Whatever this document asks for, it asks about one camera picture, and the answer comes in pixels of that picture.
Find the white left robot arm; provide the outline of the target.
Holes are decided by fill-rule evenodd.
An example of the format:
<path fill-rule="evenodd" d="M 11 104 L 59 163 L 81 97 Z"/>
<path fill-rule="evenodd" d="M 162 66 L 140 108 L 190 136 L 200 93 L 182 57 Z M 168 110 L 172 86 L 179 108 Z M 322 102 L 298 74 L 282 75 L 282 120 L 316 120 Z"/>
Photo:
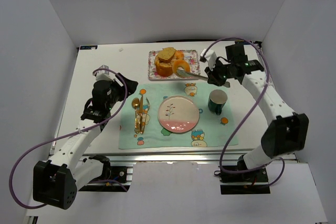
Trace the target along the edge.
<path fill-rule="evenodd" d="M 92 97 L 85 104 L 74 134 L 47 161 L 39 161 L 34 167 L 33 199 L 37 202 L 68 209 L 78 190 L 111 177 L 110 160 L 103 155 L 90 156 L 82 165 L 78 163 L 112 117 L 113 106 L 125 103 L 137 90 L 138 82 L 120 73 L 112 79 L 106 69 L 96 71 L 94 76 Z"/>

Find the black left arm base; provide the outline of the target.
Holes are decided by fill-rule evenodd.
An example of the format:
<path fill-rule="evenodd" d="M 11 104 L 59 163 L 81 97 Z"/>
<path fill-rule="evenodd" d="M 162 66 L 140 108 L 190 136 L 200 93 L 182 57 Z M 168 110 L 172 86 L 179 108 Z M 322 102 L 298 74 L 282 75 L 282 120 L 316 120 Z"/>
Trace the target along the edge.
<path fill-rule="evenodd" d="M 78 191 L 91 191 L 91 192 L 127 192 L 130 188 L 131 175 L 129 172 L 130 166 L 116 165 L 107 156 L 91 155 L 84 157 L 77 168 L 89 164 L 92 161 L 97 161 L 102 164 L 102 172 L 100 176 L 93 178 L 90 182 Z"/>

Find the metal serving tongs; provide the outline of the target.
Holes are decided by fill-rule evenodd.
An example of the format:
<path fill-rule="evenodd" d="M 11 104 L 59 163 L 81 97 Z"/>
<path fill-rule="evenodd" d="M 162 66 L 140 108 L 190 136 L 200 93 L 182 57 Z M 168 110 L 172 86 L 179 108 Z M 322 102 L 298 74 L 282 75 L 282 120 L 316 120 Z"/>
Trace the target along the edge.
<path fill-rule="evenodd" d="M 203 80 L 203 81 L 208 82 L 208 77 L 201 76 L 199 74 L 194 74 L 194 73 L 191 73 L 191 72 L 187 72 L 183 68 L 178 68 L 175 71 L 175 75 L 177 75 L 177 76 L 179 76 L 181 78 L 189 78 L 189 77 L 191 77 L 191 78 L 196 78 L 197 80 Z"/>

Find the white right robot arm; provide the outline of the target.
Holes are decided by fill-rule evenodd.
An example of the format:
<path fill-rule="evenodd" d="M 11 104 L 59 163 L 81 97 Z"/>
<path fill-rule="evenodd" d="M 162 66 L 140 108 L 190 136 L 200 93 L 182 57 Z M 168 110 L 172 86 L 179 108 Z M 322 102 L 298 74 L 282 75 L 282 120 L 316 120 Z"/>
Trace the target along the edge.
<path fill-rule="evenodd" d="M 254 106 L 260 107 L 268 124 L 260 145 L 239 158 L 237 173 L 259 170 L 285 154 L 302 150 L 309 126 L 306 114 L 296 113 L 281 98 L 269 82 L 266 65 L 249 60 L 243 44 L 229 45 L 225 50 L 226 63 L 209 48 L 201 52 L 200 61 L 208 64 L 207 82 L 220 87 L 227 79 L 238 80 L 255 99 Z"/>

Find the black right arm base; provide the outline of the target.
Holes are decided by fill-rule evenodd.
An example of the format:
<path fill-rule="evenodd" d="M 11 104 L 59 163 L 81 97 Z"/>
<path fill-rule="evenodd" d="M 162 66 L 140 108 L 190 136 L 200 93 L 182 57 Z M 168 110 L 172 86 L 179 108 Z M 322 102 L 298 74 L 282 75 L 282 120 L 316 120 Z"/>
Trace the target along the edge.
<path fill-rule="evenodd" d="M 265 168 L 246 173 L 234 173 L 247 170 L 243 155 L 233 161 L 224 157 L 219 162 L 214 176 L 219 179 L 222 195 L 262 195 L 270 193 L 270 182 Z"/>

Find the orange glazed donut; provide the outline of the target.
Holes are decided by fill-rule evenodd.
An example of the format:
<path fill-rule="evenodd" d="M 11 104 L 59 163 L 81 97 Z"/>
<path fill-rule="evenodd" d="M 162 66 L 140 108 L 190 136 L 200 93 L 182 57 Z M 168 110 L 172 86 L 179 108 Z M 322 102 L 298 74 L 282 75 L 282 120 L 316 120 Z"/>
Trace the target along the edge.
<path fill-rule="evenodd" d="M 182 60 L 182 59 L 178 59 L 173 62 L 172 70 L 173 70 L 173 73 L 179 77 L 184 77 L 184 74 L 183 73 L 180 74 L 179 71 L 182 71 L 182 72 L 191 71 L 189 64 L 185 60 Z"/>

